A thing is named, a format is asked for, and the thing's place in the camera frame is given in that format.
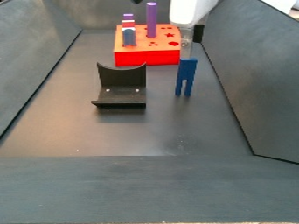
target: red pegboard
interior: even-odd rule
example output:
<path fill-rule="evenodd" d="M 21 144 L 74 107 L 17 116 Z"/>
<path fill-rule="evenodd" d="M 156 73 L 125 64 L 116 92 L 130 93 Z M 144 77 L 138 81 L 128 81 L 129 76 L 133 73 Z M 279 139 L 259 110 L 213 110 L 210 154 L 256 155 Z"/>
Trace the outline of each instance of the red pegboard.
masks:
<path fill-rule="evenodd" d="M 156 25 L 156 37 L 145 36 L 145 24 L 134 25 L 136 46 L 122 47 L 121 25 L 116 27 L 114 62 L 117 67 L 177 65 L 180 62 L 181 34 L 170 24 Z"/>

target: hole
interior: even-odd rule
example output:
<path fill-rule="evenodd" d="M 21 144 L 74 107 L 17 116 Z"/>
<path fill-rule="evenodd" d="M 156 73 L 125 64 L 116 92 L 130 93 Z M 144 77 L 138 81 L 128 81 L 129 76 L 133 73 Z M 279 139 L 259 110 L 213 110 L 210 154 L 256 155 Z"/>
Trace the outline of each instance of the hole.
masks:
<path fill-rule="evenodd" d="M 172 42 L 168 43 L 168 45 L 169 45 L 169 46 L 177 46 L 177 45 L 178 45 L 178 42 L 173 42 L 173 41 L 172 41 Z"/>
<path fill-rule="evenodd" d="M 170 34 L 170 33 L 166 33 L 164 35 L 165 35 L 166 38 L 172 38 L 173 37 L 173 34 Z"/>

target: purple peg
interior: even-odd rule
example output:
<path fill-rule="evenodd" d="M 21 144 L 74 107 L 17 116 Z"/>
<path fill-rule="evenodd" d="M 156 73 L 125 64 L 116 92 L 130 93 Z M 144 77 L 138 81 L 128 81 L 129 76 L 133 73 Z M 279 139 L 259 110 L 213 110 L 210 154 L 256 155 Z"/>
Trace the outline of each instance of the purple peg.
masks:
<path fill-rule="evenodd" d="M 146 37 L 154 38 L 156 36 L 156 12 L 157 3 L 145 4 L 145 23 L 146 23 Z"/>
<path fill-rule="evenodd" d="M 133 19 L 134 19 L 134 15 L 132 13 L 124 14 L 124 20 L 133 20 Z"/>

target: black floor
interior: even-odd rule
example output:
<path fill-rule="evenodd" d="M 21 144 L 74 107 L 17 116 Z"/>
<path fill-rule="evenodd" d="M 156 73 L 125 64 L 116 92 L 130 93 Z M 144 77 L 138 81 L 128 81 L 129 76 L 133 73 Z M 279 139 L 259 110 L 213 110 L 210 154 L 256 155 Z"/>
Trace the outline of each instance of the black floor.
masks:
<path fill-rule="evenodd" d="M 0 222 L 297 222 L 299 166 L 252 156 L 200 45 L 190 98 L 149 66 L 144 111 L 89 103 L 112 37 L 78 36 L 1 139 Z"/>

